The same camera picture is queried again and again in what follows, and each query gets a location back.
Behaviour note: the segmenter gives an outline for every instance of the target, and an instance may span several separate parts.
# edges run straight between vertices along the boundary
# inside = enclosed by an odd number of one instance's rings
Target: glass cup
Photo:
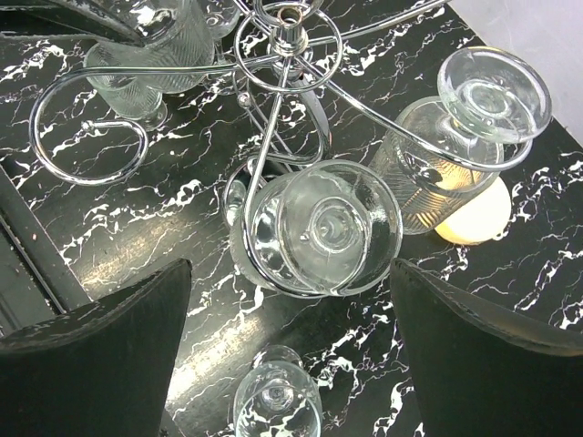
[[[251,247],[270,281],[292,293],[349,295],[386,277],[401,246],[402,223],[391,190],[360,164],[323,161],[269,182],[251,206]],[[241,217],[230,251],[256,285],[276,290],[245,249]]]
[[[243,378],[233,406],[236,437],[319,437],[322,401],[318,386],[285,346],[267,348]]]
[[[107,48],[127,66],[207,66],[214,57],[214,45],[197,0],[130,0],[109,4],[119,19],[137,30],[144,47],[115,43]],[[204,75],[142,76],[150,87],[176,94],[196,86]]]
[[[240,9],[233,0],[199,0],[202,13],[207,20],[207,26],[215,45],[215,64],[224,65],[235,62],[233,55],[226,54],[222,44],[222,38],[230,34],[237,26],[240,17]],[[241,82],[246,76],[241,71],[226,74],[208,75],[204,86],[221,96],[229,96],[235,93],[233,80]]]
[[[101,44],[92,46],[83,66],[120,66],[121,63]],[[134,120],[146,130],[164,124],[168,115],[162,93],[133,76],[90,76],[87,81],[120,117]]]
[[[502,50],[458,50],[442,64],[437,86],[439,97],[414,102],[396,123],[473,163],[503,162],[506,144],[531,141],[550,122],[545,83],[524,61]],[[397,198],[404,234],[435,228],[499,174],[454,164],[393,131],[370,168]]]

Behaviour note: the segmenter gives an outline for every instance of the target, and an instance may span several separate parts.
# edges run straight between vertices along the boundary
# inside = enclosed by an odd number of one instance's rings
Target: black marble countertop
[[[344,30],[414,0],[326,3]],[[248,47],[257,43],[247,39]],[[350,40],[335,80],[395,118],[416,99],[436,94],[437,70],[447,56],[479,44],[442,7],[388,32]],[[171,259],[192,260],[190,310],[167,403],[184,433],[232,435],[230,404],[251,358],[267,343],[282,343],[302,355],[320,386],[323,435],[424,435],[386,283],[351,298],[295,300],[252,286],[233,267],[220,194],[261,139],[234,97],[201,87],[165,97],[170,118],[152,134],[143,167],[124,183],[75,187],[42,169],[27,139],[29,111],[56,76],[81,67],[90,46],[0,46],[0,159],[91,298]],[[318,94],[330,119],[333,155],[368,162],[384,131],[331,93]],[[63,92],[48,111],[43,139],[65,168],[104,174],[135,152],[134,138],[126,134],[81,133],[81,121],[112,116],[87,84]],[[297,101],[288,99],[283,115],[281,133],[291,145],[315,140]],[[502,178],[513,201],[502,238],[470,248],[446,244],[434,233],[405,237],[401,256],[514,311],[582,331],[583,149],[553,121],[527,161]]]

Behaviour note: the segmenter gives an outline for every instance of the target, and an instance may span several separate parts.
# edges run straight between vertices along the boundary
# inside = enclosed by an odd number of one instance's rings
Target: upside-down glass
[[[127,66],[207,66],[214,45],[197,0],[99,0],[119,19],[137,30],[144,47],[107,43],[107,48]],[[204,75],[151,75],[143,80],[168,94],[196,86]]]
[[[120,66],[101,44],[92,46],[83,60],[83,66]],[[137,121],[146,130],[160,127],[168,110],[162,93],[146,86],[133,76],[90,76],[87,81],[120,117]]]
[[[505,159],[505,145],[530,141],[551,118],[548,89],[524,61],[492,47],[456,51],[441,66],[439,97],[414,102],[396,123],[443,150],[480,164]],[[425,233],[498,176],[465,168],[389,131],[370,167],[389,185],[404,234]]]
[[[386,184],[360,164],[323,161],[262,188],[251,209],[250,250],[270,281],[302,295],[350,295],[387,274],[401,246],[402,223]],[[252,282],[273,287],[251,263],[241,217],[230,251]]]
[[[318,386],[285,346],[261,352],[243,378],[233,406],[236,437],[319,437],[322,401]]]
[[[233,55],[224,52],[222,38],[230,34],[237,25],[240,9],[233,0],[199,0],[202,13],[207,20],[210,35],[215,44],[216,64],[235,62]],[[205,87],[219,95],[228,96],[235,92],[232,80],[235,76],[245,77],[241,72],[208,75]]]

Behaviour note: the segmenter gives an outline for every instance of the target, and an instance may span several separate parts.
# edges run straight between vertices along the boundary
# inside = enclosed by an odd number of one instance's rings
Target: wine glass
[[[215,64],[235,62],[234,56],[225,54],[222,38],[230,34],[237,25],[240,9],[233,0],[199,0],[199,3],[215,45]],[[232,85],[235,75],[237,72],[208,75],[203,85],[216,94],[228,96],[235,93],[235,88]]]
[[[241,216],[230,230],[233,260],[255,284],[296,295],[368,290],[386,276],[401,245],[391,190],[351,161],[322,161],[275,178],[257,193],[251,217],[249,250],[269,281],[248,256]]]
[[[543,79],[521,59],[493,47],[467,47],[442,64],[439,97],[407,107],[396,123],[466,163],[491,168],[505,160],[505,145],[528,147],[550,122]],[[405,234],[425,233],[486,190],[497,171],[460,160],[389,131],[370,167],[395,194]]]
[[[285,346],[260,352],[243,378],[233,406],[236,437],[320,437],[322,401],[318,386]]]

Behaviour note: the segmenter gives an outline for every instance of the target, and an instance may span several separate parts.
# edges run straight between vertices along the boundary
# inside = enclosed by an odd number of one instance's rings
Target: white wall
[[[527,61],[545,79],[553,115],[583,145],[583,0],[453,0],[489,46]]]

